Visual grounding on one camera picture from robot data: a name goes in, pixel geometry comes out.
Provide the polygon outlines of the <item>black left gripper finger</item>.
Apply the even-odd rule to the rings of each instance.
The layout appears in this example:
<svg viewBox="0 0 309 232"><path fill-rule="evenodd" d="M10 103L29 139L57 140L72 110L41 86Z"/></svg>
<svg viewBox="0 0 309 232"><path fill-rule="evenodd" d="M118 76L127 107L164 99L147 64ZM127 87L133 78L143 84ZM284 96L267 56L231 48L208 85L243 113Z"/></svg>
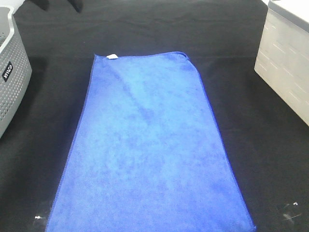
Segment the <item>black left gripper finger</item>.
<svg viewBox="0 0 309 232"><path fill-rule="evenodd" d="M30 1L44 11L47 11L49 9L49 0L30 0Z"/></svg>
<svg viewBox="0 0 309 232"><path fill-rule="evenodd" d="M81 13L83 9L83 1L82 0L68 0L68 2L72 5L76 12Z"/></svg>

